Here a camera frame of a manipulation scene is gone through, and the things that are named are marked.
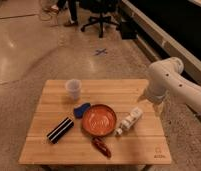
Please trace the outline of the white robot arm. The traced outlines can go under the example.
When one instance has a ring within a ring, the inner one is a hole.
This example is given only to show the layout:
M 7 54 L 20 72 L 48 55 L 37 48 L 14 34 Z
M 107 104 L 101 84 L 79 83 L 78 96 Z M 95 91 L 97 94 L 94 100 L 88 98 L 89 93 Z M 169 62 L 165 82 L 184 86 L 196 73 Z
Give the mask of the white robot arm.
M 184 63 L 178 57 L 151 63 L 148 67 L 148 85 L 139 100 L 147 99 L 153 104 L 160 104 L 169 91 L 201 117 L 201 86 L 185 79 L 181 75 L 183 70 Z

